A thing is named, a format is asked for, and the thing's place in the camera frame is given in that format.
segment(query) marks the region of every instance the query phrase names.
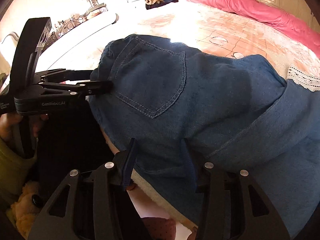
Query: silver screw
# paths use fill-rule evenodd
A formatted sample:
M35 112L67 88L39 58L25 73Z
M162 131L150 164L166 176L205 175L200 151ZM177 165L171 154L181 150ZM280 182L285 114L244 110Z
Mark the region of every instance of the silver screw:
M213 163L205 163L204 166L207 168L207 169L212 169L214 167Z
M78 175L78 173L79 173L79 171L78 170L72 170L72 171L70 171L70 176L71 177L74 177L74 176L77 176Z
M108 162L104 165L107 169L111 169L113 168L113 166L115 166L115 164L113 162Z
M244 177L247 177L247 176L249 175L249 172L246 171L246 170L241 170L241 171L240 171L240 175L241 175L241 176L244 176Z

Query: wall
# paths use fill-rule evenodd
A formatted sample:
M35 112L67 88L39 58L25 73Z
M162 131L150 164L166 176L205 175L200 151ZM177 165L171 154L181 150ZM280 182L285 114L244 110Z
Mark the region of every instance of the wall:
M5 60L4 56L0 52L0 74L1 73L10 73L11 66L9 63Z
M49 16L54 24L88 8L86 0L14 0L0 21L0 41L12 31L20 35L29 18Z

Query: denim fabric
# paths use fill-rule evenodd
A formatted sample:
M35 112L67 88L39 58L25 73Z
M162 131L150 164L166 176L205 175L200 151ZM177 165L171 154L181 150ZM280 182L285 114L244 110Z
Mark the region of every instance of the denim fabric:
M91 79L115 85L90 97L100 126L119 150L137 139L136 171L194 223L203 196L188 179L183 138L227 171L247 169L291 236L319 203L320 93L286 82L261 55L217 57L133 34L106 46Z

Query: hand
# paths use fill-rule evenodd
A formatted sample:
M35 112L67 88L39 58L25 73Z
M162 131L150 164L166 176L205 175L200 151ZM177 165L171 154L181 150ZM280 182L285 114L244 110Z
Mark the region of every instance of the hand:
M195 240L196 236L197 236L197 231L198 231L198 229L196 227L194 227L192 229L192 234L188 237L187 240Z
M3 114L0 117L0 137L5 143L12 142L12 127L20 123L23 119L23 116L19 115L16 112ZM44 125L44 121L48 120L46 114L33 116L31 119L33 136L38 137L41 128Z

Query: green sleeve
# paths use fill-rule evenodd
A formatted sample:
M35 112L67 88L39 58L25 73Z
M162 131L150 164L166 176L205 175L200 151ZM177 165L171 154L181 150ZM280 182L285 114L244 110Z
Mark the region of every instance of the green sleeve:
M22 159L0 138L0 210L4 211L18 199L29 169L35 162L36 155Z

